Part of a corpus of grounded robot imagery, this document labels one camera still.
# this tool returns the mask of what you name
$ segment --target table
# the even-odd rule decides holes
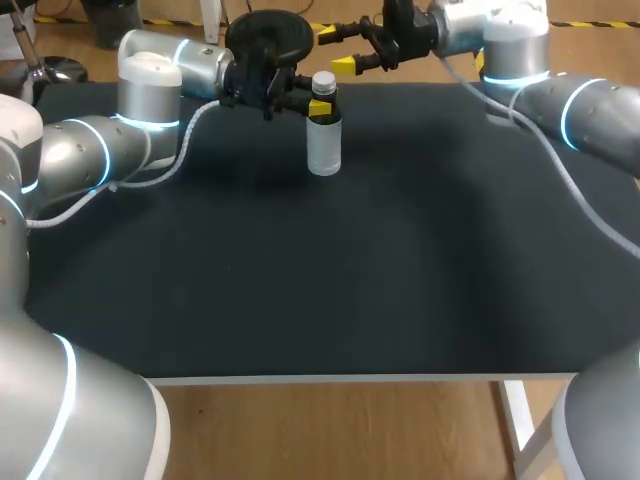
[[[110,115],[115,98],[54,86],[39,109]],[[640,269],[532,137],[455,85],[344,86],[341,104],[334,177],[307,172],[301,118],[219,110],[174,181],[33,233],[30,315],[159,385],[566,375],[640,335]],[[635,183],[560,148],[640,239]]]

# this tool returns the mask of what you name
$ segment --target white bottle cap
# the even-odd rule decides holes
[[[311,89],[317,95],[331,95],[337,88],[336,76],[331,72],[316,72],[311,79]]]

